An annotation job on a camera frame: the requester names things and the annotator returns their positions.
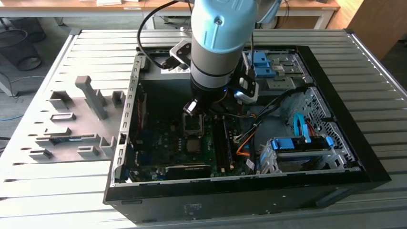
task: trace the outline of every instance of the desk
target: desk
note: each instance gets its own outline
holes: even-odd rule
[[[149,12],[159,6],[171,2],[171,0],[147,0],[144,11]],[[324,29],[331,20],[332,14],[339,10],[340,6],[335,0],[328,0],[328,3],[319,3],[313,0],[289,0],[289,16],[317,16],[319,19],[315,24],[315,29]],[[287,6],[281,3],[276,16],[285,15]],[[159,11],[156,16],[189,16],[189,8],[187,3],[177,3]],[[147,22],[147,28],[153,29],[153,18]]]
[[[83,16],[145,16],[149,11],[169,0],[145,0],[123,2],[123,5],[96,6],[95,1],[79,0],[1,0],[0,14],[3,17],[83,17]],[[289,0],[289,16],[317,16],[315,29],[324,29],[334,12],[339,9],[335,0],[327,4],[312,0]],[[281,4],[277,16],[284,16],[285,4]],[[177,3],[156,13],[156,16],[189,16],[185,3]],[[155,29],[153,18],[147,29]]]
[[[187,33],[155,30],[141,33],[145,46],[175,45],[189,40]],[[69,90],[75,95],[77,75],[92,76],[92,87],[105,95],[128,90],[136,55],[136,31],[81,31],[69,35],[39,92],[27,109],[9,144],[0,157],[1,228],[192,228],[223,226],[247,228],[404,228],[407,226],[407,102],[406,91],[364,45],[344,31],[257,30],[257,45],[308,45],[372,145],[392,181],[375,190],[343,199],[324,209],[279,214],[201,219],[135,225],[101,203],[109,161],[37,164],[21,150],[33,143],[27,126],[49,118],[43,110],[49,90]]]

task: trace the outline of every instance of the trash bin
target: trash bin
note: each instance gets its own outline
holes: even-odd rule
[[[20,71],[39,67],[41,59],[24,30],[0,32],[0,54]]]
[[[32,43],[40,42],[47,35],[37,18],[7,18],[16,30],[24,30]]]

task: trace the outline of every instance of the wooden desk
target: wooden desk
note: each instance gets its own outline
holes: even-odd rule
[[[145,0],[144,11],[152,11],[159,6],[171,2],[171,0]],[[331,20],[332,14],[340,9],[335,0],[328,3],[319,3],[315,0],[288,0],[289,16],[316,16],[319,17],[315,29],[324,29]],[[283,1],[276,16],[285,15],[287,6]],[[189,16],[189,8],[187,3],[177,3],[163,9],[155,14],[156,16]],[[155,28],[153,18],[147,22],[148,28]]]
[[[121,5],[96,6],[95,1],[79,0],[0,0],[0,16],[3,17],[83,17],[83,16],[136,16],[147,14],[171,0],[145,0],[141,2],[127,2]],[[289,16],[316,16],[319,20],[315,29],[324,29],[332,14],[340,6],[335,0],[327,4],[315,0],[289,0]],[[283,3],[277,16],[285,14]],[[189,8],[185,3],[177,3],[156,16],[189,16]],[[153,18],[147,23],[147,29],[155,29]]]
[[[123,16],[141,12],[145,2],[124,1],[121,5],[96,6],[96,1],[79,0],[0,0],[4,17]]]
[[[164,5],[165,3],[171,2],[171,0],[145,0],[144,8],[148,11],[152,11],[159,6]],[[289,10],[324,10],[324,8],[332,8],[332,10],[339,10],[340,6],[336,4],[335,0],[328,0],[328,3],[319,3],[315,0],[288,0]],[[172,6],[163,9],[163,11],[187,11],[188,4],[187,3],[177,3]],[[280,10],[285,10],[284,0],[281,2]]]

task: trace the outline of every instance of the slotted metal table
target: slotted metal table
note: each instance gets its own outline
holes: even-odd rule
[[[189,34],[145,31],[145,46],[175,45]],[[108,160],[39,164],[21,149],[27,127],[43,111],[47,92],[67,90],[77,75],[89,75],[103,95],[127,92],[136,31],[77,31],[69,35],[0,158],[1,228],[400,228],[407,227],[407,93],[371,55],[358,37],[346,31],[272,30],[255,32],[255,44],[308,45],[371,143],[392,181],[350,196],[319,210],[268,215],[135,225],[101,203]]]

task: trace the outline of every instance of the white label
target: white label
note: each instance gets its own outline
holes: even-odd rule
[[[171,71],[168,69],[161,69],[161,74],[176,74],[176,73],[191,73],[191,69],[187,70],[181,69],[180,67],[176,67]]]
[[[124,10],[140,10],[141,7],[124,7],[123,9]]]
[[[255,170],[255,163],[249,159],[245,161],[245,165]]]

